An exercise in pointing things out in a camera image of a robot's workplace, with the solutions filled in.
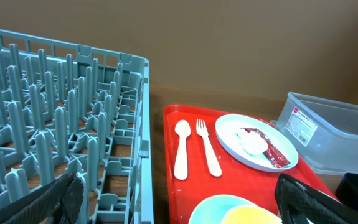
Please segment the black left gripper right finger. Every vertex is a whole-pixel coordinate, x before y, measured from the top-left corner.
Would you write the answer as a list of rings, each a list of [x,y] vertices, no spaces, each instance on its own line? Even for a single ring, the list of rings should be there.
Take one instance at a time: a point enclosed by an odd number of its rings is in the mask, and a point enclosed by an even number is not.
[[[283,224],[358,224],[358,212],[298,179],[280,174],[275,200]]]

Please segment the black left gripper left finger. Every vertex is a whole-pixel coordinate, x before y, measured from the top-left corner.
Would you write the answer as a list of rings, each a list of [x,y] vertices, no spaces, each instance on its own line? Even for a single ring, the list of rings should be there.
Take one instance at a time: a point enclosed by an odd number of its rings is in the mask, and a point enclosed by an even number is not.
[[[0,223],[76,223],[84,186],[74,174],[57,180],[0,209]]]

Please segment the red sauce packet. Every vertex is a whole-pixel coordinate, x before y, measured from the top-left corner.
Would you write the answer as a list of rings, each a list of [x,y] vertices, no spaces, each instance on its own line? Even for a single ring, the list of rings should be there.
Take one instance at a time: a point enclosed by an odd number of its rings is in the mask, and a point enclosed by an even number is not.
[[[260,131],[260,136],[268,143],[268,149],[262,154],[269,160],[275,168],[281,168],[290,164],[290,161],[271,143],[268,137]]]

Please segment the yellow plastic cup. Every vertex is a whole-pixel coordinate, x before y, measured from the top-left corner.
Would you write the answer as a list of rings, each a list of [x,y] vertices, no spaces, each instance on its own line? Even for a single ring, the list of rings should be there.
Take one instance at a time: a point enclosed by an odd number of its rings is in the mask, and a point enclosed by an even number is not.
[[[270,211],[250,205],[231,208],[221,224],[282,224],[281,218]]]

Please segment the white napkin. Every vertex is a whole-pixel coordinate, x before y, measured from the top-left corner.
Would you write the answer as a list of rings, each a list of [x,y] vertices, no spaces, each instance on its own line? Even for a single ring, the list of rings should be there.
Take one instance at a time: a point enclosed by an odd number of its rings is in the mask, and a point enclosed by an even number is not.
[[[268,143],[257,129],[240,128],[235,134],[242,149],[252,156],[260,155],[268,149]]]

